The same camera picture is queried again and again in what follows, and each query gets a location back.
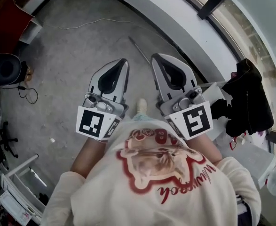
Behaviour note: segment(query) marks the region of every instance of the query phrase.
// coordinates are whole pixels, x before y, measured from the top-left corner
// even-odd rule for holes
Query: gray floor
[[[158,52],[180,58],[166,41],[129,23],[100,21],[69,30],[50,27],[76,27],[99,18],[132,21],[154,31],[117,0],[51,0],[37,15],[43,30],[20,54],[35,70],[28,86],[38,91],[39,100],[31,105],[19,97],[16,89],[2,90],[0,94],[3,118],[9,121],[10,134],[19,139],[14,149],[20,157],[10,165],[38,153],[37,166],[56,183],[61,173],[70,168],[86,140],[75,133],[75,124],[77,107],[83,103],[91,76],[118,58],[126,58],[130,63],[125,95],[130,106],[128,115],[135,114],[135,103],[143,97],[148,101],[149,115],[162,118],[155,108],[158,92],[150,67],[128,36],[133,37],[148,57]],[[35,95],[30,93],[30,96],[34,99]]]

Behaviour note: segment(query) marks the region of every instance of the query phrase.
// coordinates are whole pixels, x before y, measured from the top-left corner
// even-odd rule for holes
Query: black jacket
[[[218,100],[211,106],[213,119],[226,116],[231,119],[226,133],[236,137],[246,130],[251,135],[264,131],[274,124],[273,116],[262,86],[262,77],[253,63],[244,59],[237,64],[237,75],[224,86],[233,97],[232,106],[226,100]]]

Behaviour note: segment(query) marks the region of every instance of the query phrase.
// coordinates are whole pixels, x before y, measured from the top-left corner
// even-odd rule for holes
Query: shirt
[[[234,158],[214,166],[163,121],[123,122],[87,178],[66,172],[42,225],[237,225],[237,194],[257,225],[261,202]]]

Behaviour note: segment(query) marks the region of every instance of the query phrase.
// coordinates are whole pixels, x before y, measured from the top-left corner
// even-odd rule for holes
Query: shirt sleeve
[[[229,178],[235,193],[248,204],[252,214],[252,225],[257,225],[261,214],[261,199],[250,172],[233,157],[221,160],[217,168]]]
[[[71,195],[85,182],[76,172],[61,175],[42,217],[42,226],[63,226],[71,214]]]

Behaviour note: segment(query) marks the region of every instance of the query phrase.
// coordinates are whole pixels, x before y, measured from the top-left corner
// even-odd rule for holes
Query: red fabric
[[[7,0],[0,10],[0,53],[12,53],[23,31],[33,18],[13,0]]]

